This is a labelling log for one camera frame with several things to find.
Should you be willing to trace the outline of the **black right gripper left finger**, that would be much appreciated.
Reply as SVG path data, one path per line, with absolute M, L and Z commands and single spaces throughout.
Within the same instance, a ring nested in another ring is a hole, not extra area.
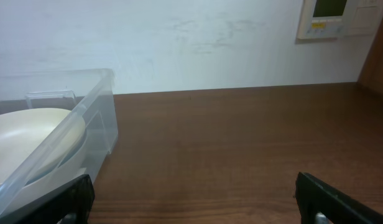
M 0 218 L 2 224 L 87 224 L 95 199 L 91 178 L 83 174 Z

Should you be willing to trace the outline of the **cream large bowl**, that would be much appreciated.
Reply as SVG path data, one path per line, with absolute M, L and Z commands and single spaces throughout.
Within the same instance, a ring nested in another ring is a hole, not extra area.
M 85 168 L 81 168 L 81 164 L 86 154 L 86 141 L 75 151 L 72 156 L 58 168 L 49 172 L 39 180 L 27 184 L 17 194 L 14 200 L 8 205 L 3 214 L 7 214 L 17 210 L 28 203 L 40 198 L 41 196 L 55 190 L 56 188 L 66 184 L 72 179 L 84 174 Z

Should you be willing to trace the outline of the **beige large bowl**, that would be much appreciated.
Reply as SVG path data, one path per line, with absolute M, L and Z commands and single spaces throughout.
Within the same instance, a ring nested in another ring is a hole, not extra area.
M 69 110 L 60 108 L 36 108 L 0 114 L 0 185 L 69 114 Z M 81 116 L 76 116 L 65 130 L 58 147 L 35 176 L 56 166 L 63 155 L 77 147 L 84 133 L 85 121 Z

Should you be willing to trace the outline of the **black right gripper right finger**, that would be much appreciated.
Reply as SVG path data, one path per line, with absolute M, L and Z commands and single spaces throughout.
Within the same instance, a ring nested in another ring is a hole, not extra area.
M 382 214 L 307 172 L 298 173 L 295 186 L 302 224 L 383 223 Z

